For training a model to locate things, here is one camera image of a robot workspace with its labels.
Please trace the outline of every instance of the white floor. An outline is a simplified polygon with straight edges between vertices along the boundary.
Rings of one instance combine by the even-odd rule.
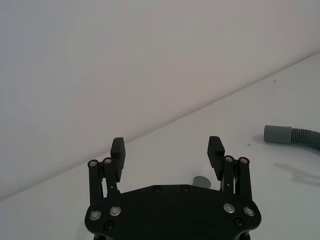
[[[319,90],[317,54],[128,143],[118,187],[190,184],[203,175],[217,189],[207,144],[219,136],[226,154],[251,160],[253,200],[262,215],[251,239],[318,239],[320,153],[266,144],[262,134],[265,124],[320,131]],[[84,226],[88,206],[84,163],[0,202],[0,239],[91,240]]]

